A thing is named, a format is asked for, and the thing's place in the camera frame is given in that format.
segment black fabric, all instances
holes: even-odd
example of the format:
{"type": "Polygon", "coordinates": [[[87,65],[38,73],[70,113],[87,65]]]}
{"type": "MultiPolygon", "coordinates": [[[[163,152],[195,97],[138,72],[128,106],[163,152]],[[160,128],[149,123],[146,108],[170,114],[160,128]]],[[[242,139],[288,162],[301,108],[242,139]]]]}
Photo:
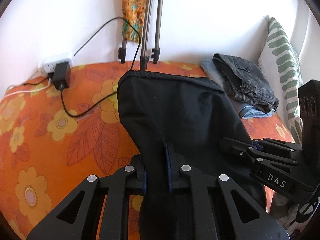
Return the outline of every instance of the black fabric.
{"type": "Polygon", "coordinates": [[[255,106],[265,114],[278,109],[279,100],[257,65],[218,53],[212,61],[224,77],[224,91],[228,97],[255,106]]]}
{"type": "Polygon", "coordinates": [[[138,147],[147,170],[147,194],[140,210],[141,239],[176,239],[177,211],[169,194],[164,143],[170,141],[186,164],[204,174],[228,174],[263,208],[263,185],[250,178],[249,167],[219,150],[229,137],[252,141],[230,100],[208,78],[129,71],[119,80],[120,122],[138,147]]]}

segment pillow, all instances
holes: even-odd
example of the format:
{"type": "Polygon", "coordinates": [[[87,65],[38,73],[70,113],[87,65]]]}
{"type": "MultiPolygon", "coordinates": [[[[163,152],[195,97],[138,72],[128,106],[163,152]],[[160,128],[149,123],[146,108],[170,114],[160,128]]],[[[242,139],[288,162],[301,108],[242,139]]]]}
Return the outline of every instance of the pillow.
{"type": "Polygon", "coordinates": [[[302,86],[297,54],[282,26],[273,17],[269,20],[266,44],[258,66],[279,99],[277,110],[296,143],[302,142],[302,121],[298,87],[302,86]]]}

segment wall outlet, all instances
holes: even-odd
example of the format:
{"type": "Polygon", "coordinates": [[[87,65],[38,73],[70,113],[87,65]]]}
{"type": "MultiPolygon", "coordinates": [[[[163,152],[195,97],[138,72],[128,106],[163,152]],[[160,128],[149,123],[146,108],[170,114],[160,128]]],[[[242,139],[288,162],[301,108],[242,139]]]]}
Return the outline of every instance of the wall outlet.
{"type": "Polygon", "coordinates": [[[72,52],[63,53],[51,57],[46,57],[42,64],[38,66],[38,71],[43,76],[47,76],[48,73],[54,72],[56,65],[62,62],[69,62],[70,67],[73,66],[73,54],[72,52]]]}

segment tripod leg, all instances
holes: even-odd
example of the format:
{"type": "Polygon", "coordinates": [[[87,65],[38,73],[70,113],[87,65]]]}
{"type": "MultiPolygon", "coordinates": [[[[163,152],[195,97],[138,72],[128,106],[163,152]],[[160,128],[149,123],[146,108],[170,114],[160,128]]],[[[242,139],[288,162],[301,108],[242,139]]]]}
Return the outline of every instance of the tripod leg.
{"type": "Polygon", "coordinates": [[[140,70],[146,70],[149,61],[149,56],[147,55],[147,45],[148,45],[148,34],[150,26],[152,0],[147,0],[146,12],[144,16],[143,32],[142,32],[142,46],[141,46],[141,56],[140,56],[140,70]]]}
{"type": "Polygon", "coordinates": [[[162,16],[162,5],[163,0],[158,0],[158,10],[157,10],[157,22],[156,22],[156,41],[155,41],[155,48],[152,49],[153,55],[153,63],[157,64],[160,56],[160,27],[161,27],[161,16],[162,16]]]}
{"type": "Polygon", "coordinates": [[[125,54],[127,53],[127,39],[122,38],[122,46],[118,50],[118,59],[121,61],[121,64],[125,62],[125,54]]]}

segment orange floral bedsheet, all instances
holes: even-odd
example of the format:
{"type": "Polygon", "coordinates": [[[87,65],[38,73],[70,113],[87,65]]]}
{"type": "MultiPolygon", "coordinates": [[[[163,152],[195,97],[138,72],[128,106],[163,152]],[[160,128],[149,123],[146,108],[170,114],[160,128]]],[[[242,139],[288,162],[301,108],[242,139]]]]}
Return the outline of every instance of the orange floral bedsheet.
{"type": "MultiPolygon", "coordinates": [[[[63,92],[69,111],[79,114],[116,91],[119,78],[130,65],[111,62],[72,68],[70,88],[63,92]]],[[[198,65],[185,63],[149,63],[148,71],[205,76],[198,65]]],[[[276,114],[243,123],[251,138],[293,142],[276,114]]],[[[0,211],[18,236],[26,239],[34,226],[85,177],[113,174],[135,154],[138,149],[119,122],[116,95],[75,119],[63,111],[60,92],[54,86],[5,98],[0,102],[0,211]]],[[[267,190],[267,194],[270,208],[273,192],[267,190]]],[[[139,239],[141,201],[140,196],[130,198],[130,240],[139,239]]]]}

